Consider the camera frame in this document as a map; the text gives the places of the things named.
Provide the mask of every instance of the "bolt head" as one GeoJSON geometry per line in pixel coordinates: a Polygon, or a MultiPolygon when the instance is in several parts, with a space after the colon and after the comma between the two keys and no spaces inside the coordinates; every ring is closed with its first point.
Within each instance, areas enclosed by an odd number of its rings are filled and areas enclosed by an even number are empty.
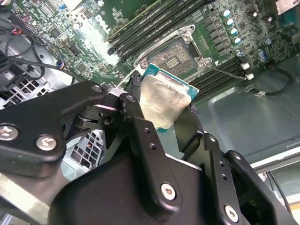
{"type": "Polygon", "coordinates": [[[161,187],[161,192],[163,193],[164,197],[168,200],[174,200],[176,197],[176,192],[174,188],[169,185],[169,184],[162,184],[161,187]]]}
{"type": "Polygon", "coordinates": [[[209,135],[209,137],[210,137],[210,139],[211,139],[211,141],[212,141],[212,142],[215,142],[215,141],[216,141],[216,139],[215,139],[215,137],[214,137],[214,136],[212,136],[212,135],[209,135]]]}
{"type": "Polygon", "coordinates": [[[96,91],[96,92],[99,92],[99,93],[102,92],[102,89],[101,89],[100,86],[98,86],[98,85],[93,85],[93,86],[92,86],[92,89],[93,89],[94,91],[96,91]]]}
{"type": "Polygon", "coordinates": [[[230,205],[226,205],[224,207],[224,210],[225,210],[225,213],[226,215],[235,223],[238,222],[239,220],[239,216],[238,214],[236,213],[236,211],[230,206],[230,205]]]}
{"type": "Polygon", "coordinates": [[[36,145],[39,149],[43,151],[51,151],[55,149],[57,142],[54,138],[50,136],[42,136],[36,140],[36,145]]]}
{"type": "Polygon", "coordinates": [[[205,66],[204,62],[202,62],[202,61],[199,61],[197,64],[198,64],[198,67],[200,67],[200,68],[203,68],[205,66]]]}
{"type": "Polygon", "coordinates": [[[143,61],[141,63],[141,66],[142,66],[143,69],[147,68],[148,67],[148,62],[147,61],[143,61]]]}
{"type": "Polygon", "coordinates": [[[240,157],[238,154],[234,153],[233,155],[234,155],[238,160],[241,160],[241,157],[240,157]]]}
{"type": "Polygon", "coordinates": [[[17,128],[6,125],[0,126],[0,140],[11,141],[19,135],[17,128]]]}

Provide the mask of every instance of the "white capacitor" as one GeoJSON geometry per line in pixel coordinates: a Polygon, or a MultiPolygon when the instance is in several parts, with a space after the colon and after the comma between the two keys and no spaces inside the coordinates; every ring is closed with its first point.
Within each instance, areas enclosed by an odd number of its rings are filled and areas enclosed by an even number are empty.
{"type": "Polygon", "coordinates": [[[228,9],[226,9],[226,10],[223,10],[223,12],[222,12],[222,16],[223,17],[230,17],[230,10],[228,10],[228,9]]]}
{"type": "Polygon", "coordinates": [[[227,19],[227,20],[225,20],[225,24],[228,25],[228,26],[233,25],[233,23],[234,23],[233,19],[227,19]]]}
{"type": "Polygon", "coordinates": [[[232,27],[232,28],[229,29],[229,33],[231,35],[237,35],[238,34],[238,30],[236,28],[232,27]]]}
{"type": "Polygon", "coordinates": [[[235,37],[233,40],[232,40],[235,44],[239,44],[242,39],[240,39],[239,37],[235,37]]]}
{"type": "Polygon", "coordinates": [[[102,0],[99,0],[99,1],[97,2],[97,4],[98,4],[100,7],[102,7],[102,6],[104,5],[104,2],[103,2],[102,0]]]}
{"type": "Polygon", "coordinates": [[[73,28],[74,28],[74,30],[79,30],[81,28],[80,23],[78,23],[78,22],[74,23],[73,28]]]}

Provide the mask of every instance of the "capacitor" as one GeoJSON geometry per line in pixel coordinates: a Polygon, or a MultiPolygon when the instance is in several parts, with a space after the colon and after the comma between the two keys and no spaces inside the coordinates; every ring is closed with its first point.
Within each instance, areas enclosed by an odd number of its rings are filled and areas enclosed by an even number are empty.
{"type": "Polygon", "coordinates": [[[261,62],[266,62],[266,61],[267,61],[267,57],[266,57],[266,56],[261,57],[261,58],[260,58],[260,61],[261,61],[261,62]]]}
{"type": "Polygon", "coordinates": [[[222,11],[222,16],[223,17],[230,17],[230,14],[231,14],[231,12],[228,9],[222,11]]]}
{"type": "Polygon", "coordinates": [[[274,17],[272,15],[264,15],[262,17],[262,20],[265,21],[266,23],[273,23],[274,17]]]}
{"type": "Polygon", "coordinates": [[[60,10],[63,10],[63,9],[66,9],[67,8],[67,5],[66,4],[62,4],[61,6],[59,6],[59,9],[60,10]]]}
{"type": "Polygon", "coordinates": [[[247,12],[247,15],[250,16],[250,17],[252,17],[252,18],[256,18],[257,15],[258,15],[258,13],[255,12],[255,11],[250,11],[250,12],[247,12]]]}
{"type": "Polygon", "coordinates": [[[103,2],[102,0],[99,0],[99,1],[97,2],[97,4],[98,4],[100,7],[102,7],[102,6],[104,5],[104,2],[103,2]]]}
{"type": "Polygon", "coordinates": [[[235,44],[239,44],[241,41],[242,41],[242,40],[241,40],[241,38],[239,38],[239,37],[235,37],[235,38],[232,40],[232,42],[234,42],[235,44]]]}
{"type": "Polygon", "coordinates": [[[73,24],[73,29],[74,30],[79,30],[81,28],[81,24],[79,22],[76,22],[73,24]]]}
{"type": "Polygon", "coordinates": [[[254,4],[254,5],[253,5],[253,8],[254,8],[254,11],[255,11],[255,12],[259,13],[259,7],[258,7],[257,4],[254,4]]]}
{"type": "Polygon", "coordinates": [[[240,50],[236,50],[235,54],[236,54],[237,57],[242,57],[244,55],[244,53],[241,52],[240,50]]]}
{"type": "Polygon", "coordinates": [[[29,22],[29,21],[32,20],[32,17],[31,17],[31,15],[25,15],[25,16],[22,16],[22,17],[21,17],[21,20],[22,20],[23,22],[29,22]]]}
{"type": "Polygon", "coordinates": [[[233,25],[233,23],[234,23],[233,19],[227,19],[227,20],[225,20],[225,24],[228,25],[228,26],[233,25]]]}
{"type": "Polygon", "coordinates": [[[272,44],[272,40],[271,40],[271,39],[267,39],[267,40],[265,40],[265,44],[266,44],[266,45],[270,45],[270,44],[272,44]]]}
{"type": "Polygon", "coordinates": [[[266,56],[266,53],[262,49],[258,49],[257,54],[260,58],[266,56]]]}
{"type": "Polygon", "coordinates": [[[229,33],[232,34],[232,35],[237,35],[238,30],[236,28],[232,27],[232,28],[229,29],[229,33]]]}

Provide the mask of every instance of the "gray metal panel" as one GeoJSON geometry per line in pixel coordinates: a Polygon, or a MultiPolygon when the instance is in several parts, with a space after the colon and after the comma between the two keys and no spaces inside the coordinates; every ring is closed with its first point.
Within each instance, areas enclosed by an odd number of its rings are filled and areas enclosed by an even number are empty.
{"type": "MultiPolygon", "coordinates": [[[[280,68],[299,74],[296,58],[280,68]]],[[[265,71],[251,82],[264,91],[277,91],[286,83],[282,75],[265,71]]],[[[205,131],[213,134],[223,151],[236,150],[249,163],[300,145],[300,83],[275,97],[256,97],[234,87],[197,106],[205,131]]]]}

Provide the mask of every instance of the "screw hole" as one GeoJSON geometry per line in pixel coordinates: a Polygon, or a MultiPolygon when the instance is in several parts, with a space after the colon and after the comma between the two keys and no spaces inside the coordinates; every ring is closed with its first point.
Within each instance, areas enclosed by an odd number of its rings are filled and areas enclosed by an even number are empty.
{"type": "Polygon", "coordinates": [[[112,118],[110,117],[110,116],[107,116],[107,117],[105,117],[105,119],[104,119],[104,124],[105,125],[108,125],[108,124],[110,124],[111,122],[112,122],[112,118]]]}
{"type": "Polygon", "coordinates": [[[152,150],[156,150],[155,144],[150,144],[150,148],[151,148],[152,150]]]}
{"type": "Polygon", "coordinates": [[[150,134],[150,130],[148,128],[144,129],[145,133],[150,134]]]}
{"type": "Polygon", "coordinates": [[[135,98],[132,97],[131,95],[127,95],[126,98],[131,102],[135,102],[135,98]]]}
{"type": "Polygon", "coordinates": [[[223,178],[224,180],[228,180],[225,174],[222,174],[222,178],[223,178]]]}
{"type": "Polygon", "coordinates": [[[98,85],[93,85],[92,86],[92,89],[94,90],[94,91],[96,91],[96,92],[102,92],[102,90],[101,90],[101,88],[98,86],[98,85]]]}

